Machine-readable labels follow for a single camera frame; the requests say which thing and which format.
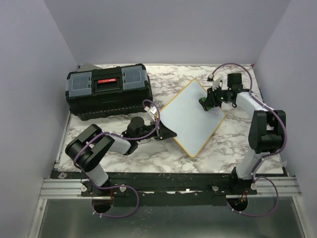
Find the green whiteboard eraser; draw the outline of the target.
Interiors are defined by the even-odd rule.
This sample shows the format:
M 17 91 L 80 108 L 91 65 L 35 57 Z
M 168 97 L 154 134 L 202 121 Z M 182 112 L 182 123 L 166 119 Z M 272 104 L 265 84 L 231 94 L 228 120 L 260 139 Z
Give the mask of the green whiteboard eraser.
M 199 99 L 200 105 L 203 107 L 204 111 L 209 111 L 211 109 L 209 102 L 206 101 L 206 97 Z

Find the yellow framed whiteboard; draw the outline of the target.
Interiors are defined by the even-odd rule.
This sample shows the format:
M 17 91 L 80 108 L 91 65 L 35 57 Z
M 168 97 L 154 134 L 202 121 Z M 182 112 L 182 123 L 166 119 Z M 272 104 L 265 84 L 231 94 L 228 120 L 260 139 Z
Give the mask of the yellow framed whiteboard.
M 226 115 L 221 108 L 204 111 L 199 99 L 207 90 L 197 80 L 191 80 L 160 110 L 160 121 L 177 134 L 174 140 L 195 158 L 206 145 Z

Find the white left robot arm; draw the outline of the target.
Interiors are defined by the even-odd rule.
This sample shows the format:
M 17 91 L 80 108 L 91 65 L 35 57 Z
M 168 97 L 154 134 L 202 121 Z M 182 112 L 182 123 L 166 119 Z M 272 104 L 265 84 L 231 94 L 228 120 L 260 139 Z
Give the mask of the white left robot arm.
M 121 135 L 103 132 L 96 124 L 90 125 L 66 146 L 65 153 L 93 183 L 93 191 L 104 196 L 109 192 L 110 184 L 100 161 L 107 152 L 130 155 L 141 140 L 165 140 L 176 136 L 176 132 L 159 120 L 145 125 L 143 118 L 133 117 Z

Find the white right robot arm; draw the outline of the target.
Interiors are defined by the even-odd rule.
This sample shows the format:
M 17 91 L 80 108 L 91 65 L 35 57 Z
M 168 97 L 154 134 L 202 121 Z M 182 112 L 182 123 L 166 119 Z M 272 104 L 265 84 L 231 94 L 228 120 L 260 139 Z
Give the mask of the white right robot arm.
M 254 178 L 264 159 L 276 155 L 286 143 L 286 113 L 274 110 L 259 101 L 250 89 L 244 88 L 241 73 L 227 75 L 227 89 L 222 89 L 222 80 L 215 79 L 213 74 L 207 81 L 212 86 L 207 89 L 207 95 L 199 99 L 205 111 L 221 107 L 222 103 L 239 106 L 251 118 L 248 135 L 250 150 L 242 162 L 234 169 L 235 178 L 228 181 L 228 189 L 233 194 L 239 194 L 246 188 L 244 180 Z

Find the black plastic toolbox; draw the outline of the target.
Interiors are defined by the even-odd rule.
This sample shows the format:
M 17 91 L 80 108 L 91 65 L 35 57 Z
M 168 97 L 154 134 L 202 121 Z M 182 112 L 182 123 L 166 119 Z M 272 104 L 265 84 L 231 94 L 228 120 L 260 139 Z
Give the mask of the black plastic toolbox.
M 80 120 L 143 112 L 153 100 L 150 78 L 143 64 L 71 72 L 66 101 Z

